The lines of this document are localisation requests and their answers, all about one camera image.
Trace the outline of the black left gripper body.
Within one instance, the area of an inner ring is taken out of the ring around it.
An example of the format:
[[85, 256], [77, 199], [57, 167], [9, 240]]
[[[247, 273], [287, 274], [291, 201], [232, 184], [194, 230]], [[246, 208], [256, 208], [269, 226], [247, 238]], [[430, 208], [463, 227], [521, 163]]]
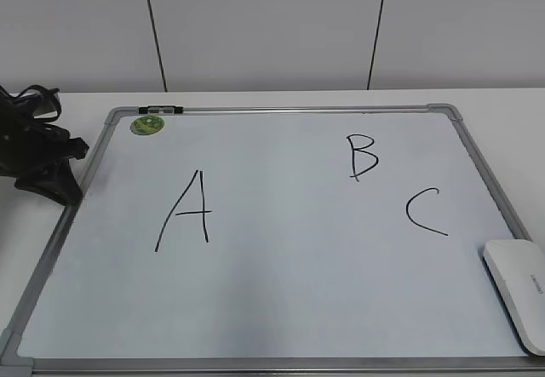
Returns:
[[62, 109], [56, 91], [1, 93], [1, 175], [20, 177], [61, 159], [81, 160], [89, 145], [55, 125]]

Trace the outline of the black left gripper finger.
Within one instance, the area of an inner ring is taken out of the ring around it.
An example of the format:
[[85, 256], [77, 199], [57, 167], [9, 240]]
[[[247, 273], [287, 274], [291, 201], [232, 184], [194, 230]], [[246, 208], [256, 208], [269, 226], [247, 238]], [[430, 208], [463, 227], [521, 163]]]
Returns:
[[70, 163], [65, 159], [23, 174], [15, 180], [14, 186], [19, 190], [46, 197], [60, 205], [78, 204], [83, 197]]

